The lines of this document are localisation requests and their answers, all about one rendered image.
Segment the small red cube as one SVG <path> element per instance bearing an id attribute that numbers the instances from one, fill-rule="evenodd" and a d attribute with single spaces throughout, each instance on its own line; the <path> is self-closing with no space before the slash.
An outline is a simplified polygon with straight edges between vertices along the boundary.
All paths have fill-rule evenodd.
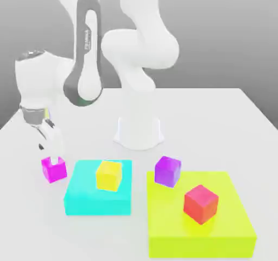
<path id="1" fill-rule="evenodd" d="M 184 213 L 203 225 L 216 214 L 218 202 L 218 195 L 203 185 L 198 185 L 185 193 Z"/>

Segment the small yellow cube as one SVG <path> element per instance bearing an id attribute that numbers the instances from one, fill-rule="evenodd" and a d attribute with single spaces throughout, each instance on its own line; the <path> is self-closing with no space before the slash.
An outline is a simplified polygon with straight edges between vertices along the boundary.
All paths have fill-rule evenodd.
<path id="1" fill-rule="evenodd" d="M 122 164 L 103 160 L 96 171 L 97 189 L 117 192 L 121 181 Z"/>

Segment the small purple cube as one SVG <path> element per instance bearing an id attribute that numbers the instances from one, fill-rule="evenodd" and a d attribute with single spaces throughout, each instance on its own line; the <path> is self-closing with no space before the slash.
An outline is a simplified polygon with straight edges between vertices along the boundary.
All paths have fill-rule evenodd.
<path id="1" fill-rule="evenodd" d="M 169 188 L 175 187 L 181 174 L 182 162 L 167 156 L 162 156 L 155 165 L 154 181 Z"/>

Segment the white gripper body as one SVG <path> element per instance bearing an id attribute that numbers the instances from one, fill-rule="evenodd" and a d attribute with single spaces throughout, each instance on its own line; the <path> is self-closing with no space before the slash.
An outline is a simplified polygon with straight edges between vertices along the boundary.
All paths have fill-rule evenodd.
<path id="1" fill-rule="evenodd" d="M 47 152 L 48 157 L 64 156 L 64 141 L 61 130 L 55 124 L 41 124 L 36 127 L 41 139 L 39 140 L 39 149 Z"/>

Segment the large cyan box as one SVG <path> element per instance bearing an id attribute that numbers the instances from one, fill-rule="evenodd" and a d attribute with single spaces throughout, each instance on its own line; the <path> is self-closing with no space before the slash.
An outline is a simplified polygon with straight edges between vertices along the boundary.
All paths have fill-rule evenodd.
<path id="1" fill-rule="evenodd" d="M 102 160 L 79 160 L 64 197 L 66 215 L 130 215 L 131 160 L 108 160 L 122 164 L 122 181 L 117 192 L 96 187 L 96 171 Z"/>

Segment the small magenta cube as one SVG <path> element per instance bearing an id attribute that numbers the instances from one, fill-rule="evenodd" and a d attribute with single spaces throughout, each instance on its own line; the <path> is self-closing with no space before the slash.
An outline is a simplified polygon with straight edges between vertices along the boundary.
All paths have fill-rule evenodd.
<path id="1" fill-rule="evenodd" d="M 50 157 L 41 160 L 42 171 L 49 183 L 56 182 L 67 177 L 66 163 L 58 157 L 58 163 L 53 165 Z"/>

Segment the large yellow-green box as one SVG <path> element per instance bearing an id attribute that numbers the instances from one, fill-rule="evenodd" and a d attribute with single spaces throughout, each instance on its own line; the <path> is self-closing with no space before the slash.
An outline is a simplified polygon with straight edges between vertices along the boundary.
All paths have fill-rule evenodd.
<path id="1" fill-rule="evenodd" d="M 203 185 L 219 196 L 216 214 L 203 225 L 184 213 L 184 195 Z M 147 172 L 148 242 L 151 258 L 251 258 L 257 235 L 229 174 L 183 171 L 174 188 Z"/>

